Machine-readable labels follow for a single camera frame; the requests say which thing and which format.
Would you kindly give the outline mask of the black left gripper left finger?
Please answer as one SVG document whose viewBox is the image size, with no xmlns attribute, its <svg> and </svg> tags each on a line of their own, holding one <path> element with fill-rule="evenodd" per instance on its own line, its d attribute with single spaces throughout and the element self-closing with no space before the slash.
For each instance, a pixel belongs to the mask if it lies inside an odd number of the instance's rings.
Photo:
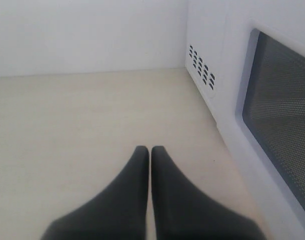
<svg viewBox="0 0 305 240">
<path fill-rule="evenodd" d="M 117 177 L 93 199 L 54 220 L 43 240 L 144 240 L 149 150 L 137 146 Z"/>
</svg>

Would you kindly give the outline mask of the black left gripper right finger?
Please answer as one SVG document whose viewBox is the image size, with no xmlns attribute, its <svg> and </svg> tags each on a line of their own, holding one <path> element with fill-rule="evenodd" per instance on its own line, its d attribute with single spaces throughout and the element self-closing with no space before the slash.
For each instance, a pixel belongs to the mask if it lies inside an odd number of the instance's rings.
<svg viewBox="0 0 305 240">
<path fill-rule="evenodd" d="M 151 193 L 158 240 L 264 240 L 258 225 L 213 200 L 176 166 L 164 146 L 151 150 Z"/>
</svg>

